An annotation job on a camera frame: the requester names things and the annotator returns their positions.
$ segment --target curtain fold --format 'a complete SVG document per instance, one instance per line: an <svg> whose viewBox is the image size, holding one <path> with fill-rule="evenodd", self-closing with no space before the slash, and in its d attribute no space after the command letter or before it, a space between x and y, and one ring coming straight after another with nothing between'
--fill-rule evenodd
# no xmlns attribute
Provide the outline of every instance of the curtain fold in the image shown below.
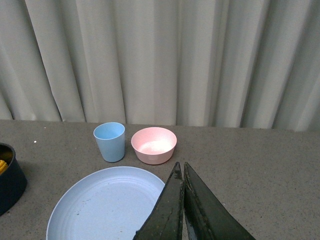
<svg viewBox="0 0 320 240"><path fill-rule="evenodd" d="M3 0L0 119L320 130L317 0Z"/></svg>

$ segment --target blue cup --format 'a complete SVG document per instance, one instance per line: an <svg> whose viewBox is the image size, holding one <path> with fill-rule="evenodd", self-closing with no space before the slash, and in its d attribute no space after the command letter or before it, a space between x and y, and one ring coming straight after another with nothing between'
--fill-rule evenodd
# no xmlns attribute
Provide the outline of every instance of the blue cup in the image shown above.
<svg viewBox="0 0 320 240"><path fill-rule="evenodd" d="M125 155L125 126L118 122L107 122L97 126L93 135L104 160L120 161Z"/></svg>

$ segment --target gray countertop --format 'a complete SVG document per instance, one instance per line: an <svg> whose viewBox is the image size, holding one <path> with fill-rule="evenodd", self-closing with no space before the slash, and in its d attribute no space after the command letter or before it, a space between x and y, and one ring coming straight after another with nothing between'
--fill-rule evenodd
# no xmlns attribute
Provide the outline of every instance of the gray countertop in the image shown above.
<svg viewBox="0 0 320 240"><path fill-rule="evenodd" d="M45 240L59 199L91 173L133 166L166 182L175 162L188 162L257 240L320 239L319 132L165 126L177 136L173 156L147 165L130 140L148 126L126 124L125 156L108 163L93 136L98 125L0 120L0 142L15 149L28 179L20 200L0 216L1 240ZM183 239L188 239L185 228Z"/></svg>

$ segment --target corn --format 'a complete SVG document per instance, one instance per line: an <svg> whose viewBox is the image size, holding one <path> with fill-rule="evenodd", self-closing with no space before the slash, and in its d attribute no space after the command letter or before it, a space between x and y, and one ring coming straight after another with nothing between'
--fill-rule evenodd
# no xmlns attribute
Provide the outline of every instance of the corn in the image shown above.
<svg viewBox="0 0 320 240"><path fill-rule="evenodd" d="M8 164L3 161L3 160L0 160L0 174L2 174L8 167Z"/></svg>

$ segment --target light blue plate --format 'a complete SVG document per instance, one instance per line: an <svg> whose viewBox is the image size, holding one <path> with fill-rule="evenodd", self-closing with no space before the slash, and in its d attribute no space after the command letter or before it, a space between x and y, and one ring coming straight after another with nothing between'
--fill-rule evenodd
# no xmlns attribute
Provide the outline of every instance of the light blue plate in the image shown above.
<svg viewBox="0 0 320 240"><path fill-rule="evenodd" d="M164 186L156 175L136 167L94 172L59 200L46 240L132 240Z"/></svg>

